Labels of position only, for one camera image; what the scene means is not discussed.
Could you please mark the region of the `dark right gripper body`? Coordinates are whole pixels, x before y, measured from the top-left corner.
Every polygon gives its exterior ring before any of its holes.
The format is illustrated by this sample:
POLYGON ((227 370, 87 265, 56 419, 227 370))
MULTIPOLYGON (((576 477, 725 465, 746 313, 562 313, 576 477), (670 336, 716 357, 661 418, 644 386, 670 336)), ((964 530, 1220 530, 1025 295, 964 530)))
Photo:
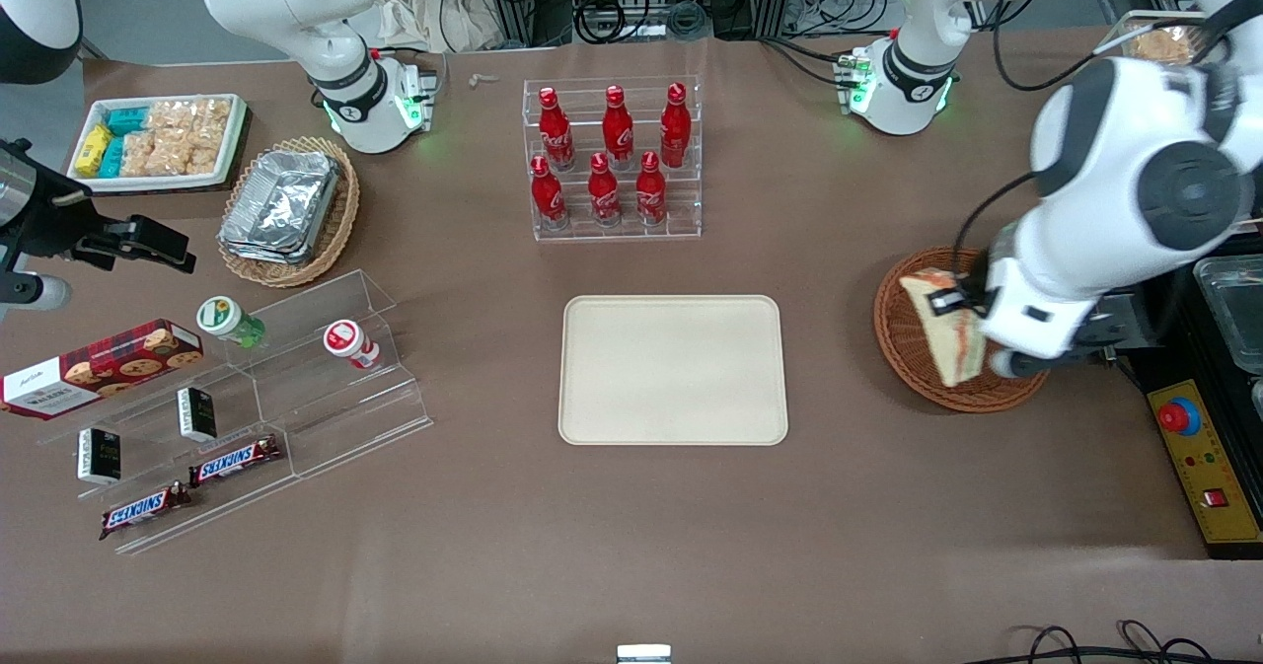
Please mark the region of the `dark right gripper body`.
POLYGON ((67 254, 77 242, 104 232, 109 218, 99 213, 87 196, 76 191, 68 205, 56 205, 53 184, 40 184, 19 175, 3 178, 3 271, 14 271, 27 251, 38 258, 67 254))

